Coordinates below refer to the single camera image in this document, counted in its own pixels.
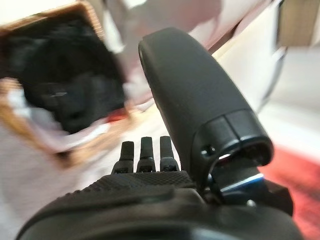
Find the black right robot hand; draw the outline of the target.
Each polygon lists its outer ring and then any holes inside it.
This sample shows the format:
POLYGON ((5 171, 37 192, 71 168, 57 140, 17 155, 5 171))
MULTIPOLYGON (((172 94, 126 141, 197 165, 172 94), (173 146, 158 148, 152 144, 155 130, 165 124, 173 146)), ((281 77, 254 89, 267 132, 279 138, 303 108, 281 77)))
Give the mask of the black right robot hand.
POLYGON ((124 142, 112 173, 57 198, 19 240, 301 240, 289 190, 259 167, 273 143, 219 63, 191 36, 165 28, 138 45, 168 130, 160 170, 144 137, 133 165, 124 142))

